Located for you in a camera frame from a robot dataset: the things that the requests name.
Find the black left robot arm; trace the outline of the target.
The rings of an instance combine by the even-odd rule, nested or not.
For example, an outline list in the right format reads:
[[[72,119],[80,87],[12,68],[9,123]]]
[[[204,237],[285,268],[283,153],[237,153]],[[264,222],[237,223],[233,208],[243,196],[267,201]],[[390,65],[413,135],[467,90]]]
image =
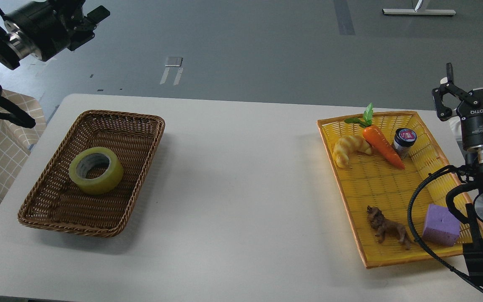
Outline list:
[[[0,7],[0,64],[15,70],[32,55],[46,62],[62,50],[76,50],[95,37],[98,24],[110,16],[105,6],[83,12],[83,0],[31,1],[5,13]],[[3,96],[0,85],[0,120],[34,128],[35,119]]]

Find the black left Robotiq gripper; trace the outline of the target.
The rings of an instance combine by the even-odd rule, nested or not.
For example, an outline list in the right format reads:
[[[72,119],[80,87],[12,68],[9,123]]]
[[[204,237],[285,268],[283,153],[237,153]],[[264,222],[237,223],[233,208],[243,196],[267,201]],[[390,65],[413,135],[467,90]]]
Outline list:
[[[5,15],[7,29],[16,29],[32,54],[48,61],[64,49],[74,51],[91,41],[100,22],[111,15],[105,6],[83,14],[83,0],[32,1]]]

